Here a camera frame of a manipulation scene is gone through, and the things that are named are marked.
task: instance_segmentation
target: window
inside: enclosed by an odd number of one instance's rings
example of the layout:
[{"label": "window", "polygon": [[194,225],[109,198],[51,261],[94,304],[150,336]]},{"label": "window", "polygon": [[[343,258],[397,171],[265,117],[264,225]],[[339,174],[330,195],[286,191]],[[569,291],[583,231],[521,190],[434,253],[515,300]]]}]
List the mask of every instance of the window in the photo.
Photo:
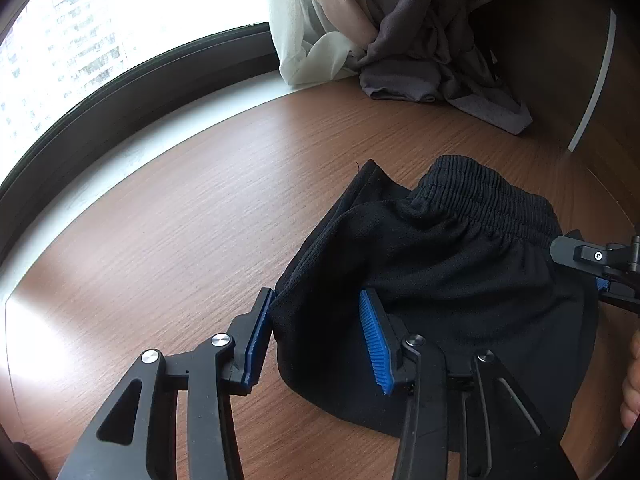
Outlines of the window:
[{"label": "window", "polygon": [[30,0],[0,44],[0,181],[40,134],[125,70],[265,21],[266,0]]}]

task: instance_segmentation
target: black fabric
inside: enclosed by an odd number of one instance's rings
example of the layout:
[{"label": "black fabric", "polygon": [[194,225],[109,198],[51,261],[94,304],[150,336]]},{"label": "black fabric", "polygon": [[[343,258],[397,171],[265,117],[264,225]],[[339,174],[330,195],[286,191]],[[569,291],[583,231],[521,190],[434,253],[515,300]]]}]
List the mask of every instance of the black fabric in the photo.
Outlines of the black fabric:
[{"label": "black fabric", "polygon": [[358,62],[364,92],[373,99],[444,99],[519,134],[531,123],[529,110],[492,73],[468,22],[490,1],[367,0],[379,33]]},{"label": "black fabric", "polygon": [[282,378],[339,418],[400,435],[404,400],[376,385],[358,318],[372,286],[443,349],[450,373],[492,349],[560,436],[593,350],[597,292],[551,261],[559,234],[545,198],[470,158],[441,156],[414,190],[370,160],[276,284]]}]

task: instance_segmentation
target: screw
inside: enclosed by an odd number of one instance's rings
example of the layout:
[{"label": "screw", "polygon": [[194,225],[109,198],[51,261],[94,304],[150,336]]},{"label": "screw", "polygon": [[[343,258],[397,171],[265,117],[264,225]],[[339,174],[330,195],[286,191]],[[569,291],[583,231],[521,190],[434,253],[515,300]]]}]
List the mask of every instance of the screw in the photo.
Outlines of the screw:
[{"label": "screw", "polygon": [[231,338],[225,333],[216,334],[211,338],[211,344],[213,346],[226,346],[229,344],[229,341],[231,341]]},{"label": "screw", "polygon": [[494,353],[491,352],[491,350],[486,350],[478,354],[478,359],[480,359],[483,363],[493,363],[494,358]]},{"label": "screw", "polygon": [[158,350],[147,350],[142,354],[141,359],[144,364],[148,365],[158,361],[159,357],[160,357],[160,354],[158,353]]},{"label": "screw", "polygon": [[422,346],[424,345],[424,338],[418,334],[411,334],[406,337],[406,343],[409,346]]}]

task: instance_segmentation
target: black shorts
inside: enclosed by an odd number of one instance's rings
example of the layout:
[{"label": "black shorts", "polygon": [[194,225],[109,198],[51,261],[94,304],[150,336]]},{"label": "black shorts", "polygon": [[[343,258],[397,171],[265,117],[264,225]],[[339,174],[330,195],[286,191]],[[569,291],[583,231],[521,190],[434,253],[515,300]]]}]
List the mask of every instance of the black shorts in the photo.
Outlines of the black shorts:
[{"label": "black shorts", "polygon": [[560,437],[598,315],[594,279],[549,256],[560,234],[545,198],[470,158],[441,156],[414,190],[370,160],[278,280],[282,378],[343,420],[399,436],[406,401],[377,386],[358,317],[358,294],[373,287],[442,348],[449,373],[470,375],[473,352],[493,350]]}]

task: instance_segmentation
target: wooden table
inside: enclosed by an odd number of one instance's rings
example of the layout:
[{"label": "wooden table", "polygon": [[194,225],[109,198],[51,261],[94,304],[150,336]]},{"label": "wooden table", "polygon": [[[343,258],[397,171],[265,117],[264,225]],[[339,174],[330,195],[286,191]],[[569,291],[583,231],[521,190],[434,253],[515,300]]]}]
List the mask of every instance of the wooden table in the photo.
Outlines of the wooden table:
[{"label": "wooden table", "polygon": [[[55,476],[137,355],[149,347],[164,354],[193,349],[249,309],[358,164],[373,158],[413,187],[443,153],[472,156],[546,196],[564,230],[580,228],[597,243],[632,234],[596,178],[535,127],[513,137],[447,105],[372,101],[353,79],[284,96],[143,166],[31,267],[6,312],[25,441]],[[602,464],[620,434],[620,384],[635,323],[613,307],[602,313],[562,441],[581,478]],[[185,400],[180,396],[180,478],[188,468]],[[398,441],[337,420],[290,391],[273,341],[260,384],[251,396],[234,397],[233,408],[248,479],[390,478]]]}]

